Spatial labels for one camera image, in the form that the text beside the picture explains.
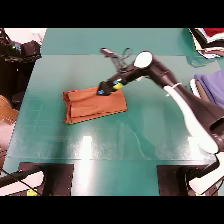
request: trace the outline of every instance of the yellow tag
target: yellow tag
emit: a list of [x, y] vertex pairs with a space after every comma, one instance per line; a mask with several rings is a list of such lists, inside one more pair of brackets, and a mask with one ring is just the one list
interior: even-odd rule
[[121, 89], [122, 87], [124, 87], [122, 83], [118, 83], [115, 86], [113, 86], [114, 89]]
[[32, 189], [27, 191], [27, 196], [37, 196], [37, 193], [33, 191]]

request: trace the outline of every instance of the clothing pile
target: clothing pile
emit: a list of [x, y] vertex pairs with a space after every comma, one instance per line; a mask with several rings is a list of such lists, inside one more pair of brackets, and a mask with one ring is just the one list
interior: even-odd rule
[[205, 58], [224, 56], [224, 28], [189, 28], [194, 45]]
[[224, 70], [213, 74], [196, 74], [190, 82], [194, 95], [224, 108]]

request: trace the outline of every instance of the white circular joint cover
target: white circular joint cover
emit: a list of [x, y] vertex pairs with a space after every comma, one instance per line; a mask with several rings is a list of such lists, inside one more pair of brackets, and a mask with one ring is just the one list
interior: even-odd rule
[[134, 66], [137, 68], [146, 68], [152, 62], [152, 54], [149, 51], [143, 51], [135, 59]]

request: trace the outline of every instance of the green table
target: green table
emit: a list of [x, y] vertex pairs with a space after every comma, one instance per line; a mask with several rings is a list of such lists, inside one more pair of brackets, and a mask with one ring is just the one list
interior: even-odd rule
[[64, 124], [62, 92], [97, 86], [115, 73], [101, 47], [152, 50], [184, 85], [196, 73], [220, 70], [217, 60], [198, 56], [183, 29], [48, 29], [4, 168], [74, 163], [72, 195], [159, 195], [156, 165], [211, 163], [214, 157], [189, 136], [178, 106], [149, 80], [124, 88], [127, 112]]

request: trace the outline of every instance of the blue towel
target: blue towel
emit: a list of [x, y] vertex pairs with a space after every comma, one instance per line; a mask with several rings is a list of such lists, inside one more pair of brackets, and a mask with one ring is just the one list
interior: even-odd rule
[[224, 70], [209, 75], [195, 75], [204, 88], [208, 98], [224, 108]]

